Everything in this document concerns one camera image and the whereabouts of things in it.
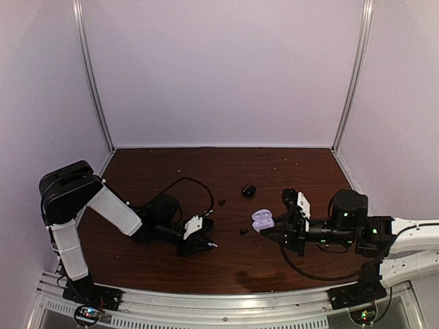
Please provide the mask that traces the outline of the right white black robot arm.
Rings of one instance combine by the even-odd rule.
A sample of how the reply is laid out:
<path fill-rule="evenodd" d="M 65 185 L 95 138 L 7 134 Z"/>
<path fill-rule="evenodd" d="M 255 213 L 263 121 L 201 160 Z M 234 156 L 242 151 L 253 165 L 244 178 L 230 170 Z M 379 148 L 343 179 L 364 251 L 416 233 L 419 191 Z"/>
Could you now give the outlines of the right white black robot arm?
<path fill-rule="evenodd" d="M 252 214 L 252 227 L 276 242 L 287 264 L 300 275 L 323 282 L 356 278 L 357 282 L 332 288 L 332 309 L 350 308 L 385 298 L 390 288 L 412 278 L 438 272 L 438 221 L 368 215 L 368 198 L 351 189 L 340 189 L 329 202 L 326 219 L 312 219 L 305 195 L 287 188 L 282 192 L 287 209 L 273 217 L 262 209 Z M 361 269 L 338 277 L 311 275 L 295 265 L 287 251 L 304 256 L 306 245 L 353 248 L 369 258 Z"/>

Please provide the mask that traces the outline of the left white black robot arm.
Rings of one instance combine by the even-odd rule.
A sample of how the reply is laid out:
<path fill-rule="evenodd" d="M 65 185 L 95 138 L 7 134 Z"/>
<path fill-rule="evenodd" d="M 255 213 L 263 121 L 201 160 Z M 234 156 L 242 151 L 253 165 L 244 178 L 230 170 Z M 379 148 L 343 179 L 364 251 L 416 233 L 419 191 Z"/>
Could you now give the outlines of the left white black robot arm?
<path fill-rule="evenodd" d="M 142 206 L 133 206 L 95 174 L 85 160 L 43 176 L 38 185 L 40 212 L 67 278 L 66 289 L 83 304 L 100 300 L 86 263 L 78 234 L 77 217 L 89 208 L 138 244 L 164 241 L 177 247 L 179 256 L 207 252 L 217 247 L 208 233 L 214 222 L 214 196 L 199 215 L 184 218 L 180 202 L 162 190 Z"/>

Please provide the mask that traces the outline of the lilac earbud charging case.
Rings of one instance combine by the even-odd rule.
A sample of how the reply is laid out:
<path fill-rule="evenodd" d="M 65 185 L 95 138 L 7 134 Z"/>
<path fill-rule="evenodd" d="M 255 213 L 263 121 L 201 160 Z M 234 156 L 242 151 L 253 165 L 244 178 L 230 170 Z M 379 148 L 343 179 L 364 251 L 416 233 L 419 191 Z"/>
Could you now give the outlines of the lilac earbud charging case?
<path fill-rule="evenodd" d="M 252 227 L 258 233 L 260 233 L 262 230 L 273 228 L 275 226 L 272 213 L 268 209 L 261 209 L 254 212 L 251 215 L 251 218 L 253 220 Z"/>

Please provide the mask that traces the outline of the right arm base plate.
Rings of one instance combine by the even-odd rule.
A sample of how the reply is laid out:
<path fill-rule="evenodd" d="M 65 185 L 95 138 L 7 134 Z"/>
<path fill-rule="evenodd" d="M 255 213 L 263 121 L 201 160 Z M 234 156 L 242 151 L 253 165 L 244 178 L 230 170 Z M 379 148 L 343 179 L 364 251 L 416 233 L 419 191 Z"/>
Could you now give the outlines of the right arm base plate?
<path fill-rule="evenodd" d="M 352 284 L 332 288 L 328 295 L 332 309 L 339 310 L 380 300 L 387 296 L 387 291 L 380 284 Z"/>

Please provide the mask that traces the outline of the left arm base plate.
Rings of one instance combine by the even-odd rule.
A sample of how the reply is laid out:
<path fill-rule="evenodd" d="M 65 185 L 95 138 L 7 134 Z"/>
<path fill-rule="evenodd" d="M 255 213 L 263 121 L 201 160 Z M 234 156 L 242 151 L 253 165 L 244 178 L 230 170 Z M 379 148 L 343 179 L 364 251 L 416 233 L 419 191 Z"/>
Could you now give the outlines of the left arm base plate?
<path fill-rule="evenodd" d="M 95 287 L 95 297 L 92 297 L 90 300 L 86 300 L 75 293 L 73 288 L 66 287 L 62 293 L 62 297 L 77 304 L 92 306 L 96 309 L 118 311 L 122 291 L 119 289 L 97 285 Z"/>

